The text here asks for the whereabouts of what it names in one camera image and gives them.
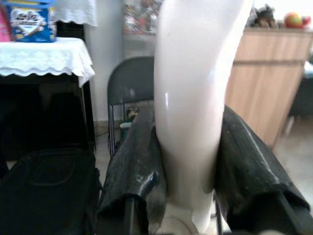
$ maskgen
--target chair backrest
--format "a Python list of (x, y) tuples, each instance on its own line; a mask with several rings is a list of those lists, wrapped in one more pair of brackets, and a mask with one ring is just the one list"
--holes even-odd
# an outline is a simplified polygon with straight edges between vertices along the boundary
[(113, 105), (154, 98), (154, 57), (136, 57), (123, 61), (112, 72), (108, 83), (109, 148), (115, 153)]

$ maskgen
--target mannequin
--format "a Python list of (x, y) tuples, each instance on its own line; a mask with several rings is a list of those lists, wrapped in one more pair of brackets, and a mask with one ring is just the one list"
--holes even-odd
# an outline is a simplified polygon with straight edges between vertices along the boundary
[(162, 5), (154, 100), (168, 204), (160, 233), (207, 234), (224, 95), (252, 2)]

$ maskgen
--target white lace tablecloth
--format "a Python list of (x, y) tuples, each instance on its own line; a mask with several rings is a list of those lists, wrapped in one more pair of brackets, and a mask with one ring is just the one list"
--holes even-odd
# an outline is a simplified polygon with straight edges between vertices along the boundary
[(85, 43), (78, 38), (59, 37), (54, 43), (0, 43), (1, 76), (74, 73), (82, 87), (94, 76), (91, 65)]
[(96, 0), (56, 0), (57, 21), (97, 26)]

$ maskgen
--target wooden cabinet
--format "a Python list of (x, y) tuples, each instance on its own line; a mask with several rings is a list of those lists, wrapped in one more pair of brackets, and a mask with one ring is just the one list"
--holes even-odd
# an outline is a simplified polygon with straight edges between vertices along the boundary
[(274, 147), (297, 92), (313, 34), (287, 29), (245, 30), (225, 103)]

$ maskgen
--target pink package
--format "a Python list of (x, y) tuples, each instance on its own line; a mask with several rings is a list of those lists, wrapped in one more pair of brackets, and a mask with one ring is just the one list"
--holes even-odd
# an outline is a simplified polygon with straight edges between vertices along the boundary
[(10, 42), (11, 33), (3, 8), (0, 5), (0, 42)]

